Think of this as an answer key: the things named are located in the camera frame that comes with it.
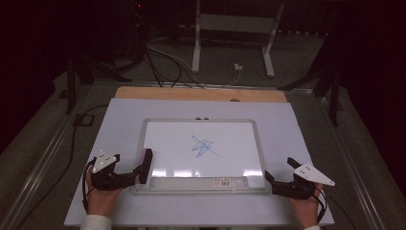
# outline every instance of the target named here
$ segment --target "drawing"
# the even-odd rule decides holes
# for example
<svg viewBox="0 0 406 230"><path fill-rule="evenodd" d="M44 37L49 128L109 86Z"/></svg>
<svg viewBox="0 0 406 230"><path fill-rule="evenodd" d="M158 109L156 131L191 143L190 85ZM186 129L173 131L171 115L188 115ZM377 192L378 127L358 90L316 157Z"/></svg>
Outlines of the drawing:
<svg viewBox="0 0 406 230"><path fill-rule="evenodd" d="M192 150L197 150L198 154L196 155L196 158L200 157L205 153L206 151L212 152L214 155L221 157L217 153L213 152L210 148L212 147L212 144L214 143L213 141L208 141L208 140L202 140L200 141L197 137L192 135L193 140L196 142L196 145L193 146Z"/></svg>

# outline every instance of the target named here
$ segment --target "hand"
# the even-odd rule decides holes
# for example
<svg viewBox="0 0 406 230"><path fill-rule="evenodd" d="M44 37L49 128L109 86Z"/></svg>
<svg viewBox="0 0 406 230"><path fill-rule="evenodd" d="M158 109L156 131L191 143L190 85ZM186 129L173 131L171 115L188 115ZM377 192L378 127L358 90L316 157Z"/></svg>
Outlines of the hand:
<svg viewBox="0 0 406 230"><path fill-rule="evenodd" d="M317 184L316 188L322 191L323 184ZM316 197L319 197L320 191L314 192ZM317 225L317 211L319 207L319 202L312 196L307 200L299 200L294 198L288 199L290 206L293 209L293 213L296 220L299 222L300 227L306 228Z"/></svg>
<svg viewBox="0 0 406 230"><path fill-rule="evenodd" d="M91 191L87 196L88 199L87 214L108 217L113 211L116 199L119 196L122 189L114 191L100 191L96 188L93 188L91 180L92 170L93 166L89 167L89 170L87 171L86 174L87 188L88 191Z"/></svg>

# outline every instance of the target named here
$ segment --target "white sleeve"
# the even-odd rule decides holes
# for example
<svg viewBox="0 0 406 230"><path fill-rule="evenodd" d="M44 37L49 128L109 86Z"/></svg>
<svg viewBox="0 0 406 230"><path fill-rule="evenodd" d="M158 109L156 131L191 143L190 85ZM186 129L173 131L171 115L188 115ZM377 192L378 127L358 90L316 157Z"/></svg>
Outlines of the white sleeve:
<svg viewBox="0 0 406 230"><path fill-rule="evenodd" d="M111 230L111 219L99 215L87 215L81 220L80 230Z"/></svg>
<svg viewBox="0 0 406 230"><path fill-rule="evenodd" d="M311 226L311 227L305 228L304 230L320 230L320 226L319 226L319 225L315 225L315 226Z"/></svg>

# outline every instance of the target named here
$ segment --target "whiteboard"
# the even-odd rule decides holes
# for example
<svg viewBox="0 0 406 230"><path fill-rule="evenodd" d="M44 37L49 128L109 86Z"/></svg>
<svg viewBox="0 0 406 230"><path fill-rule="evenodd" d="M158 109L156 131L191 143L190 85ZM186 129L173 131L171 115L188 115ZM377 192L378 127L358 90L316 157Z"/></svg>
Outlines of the whiteboard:
<svg viewBox="0 0 406 230"><path fill-rule="evenodd" d="M136 193L265 192L254 121L148 119L143 133L153 159Z"/></svg>

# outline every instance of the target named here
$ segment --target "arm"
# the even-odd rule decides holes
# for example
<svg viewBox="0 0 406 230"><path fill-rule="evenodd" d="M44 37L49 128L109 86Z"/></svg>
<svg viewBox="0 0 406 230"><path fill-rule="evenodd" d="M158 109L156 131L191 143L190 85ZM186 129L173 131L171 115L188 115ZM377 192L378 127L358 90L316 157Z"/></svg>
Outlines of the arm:
<svg viewBox="0 0 406 230"><path fill-rule="evenodd" d="M109 218L116 204L116 199L122 189L114 191L100 191L92 185L92 169L90 167L86 174L88 193L88 215L83 218L80 230L86 229L111 229Z"/></svg>
<svg viewBox="0 0 406 230"><path fill-rule="evenodd" d="M316 188L322 191L323 184L317 184ZM314 195L316 195L317 197L320 195L319 190L316 190L314 192ZM319 207L319 202L315 198L311 197L307 200L289 198L288 201L293 209L295 218L299 222L299 225L302 229L305 230L320 229L317 221L317 211Z"/></svg>

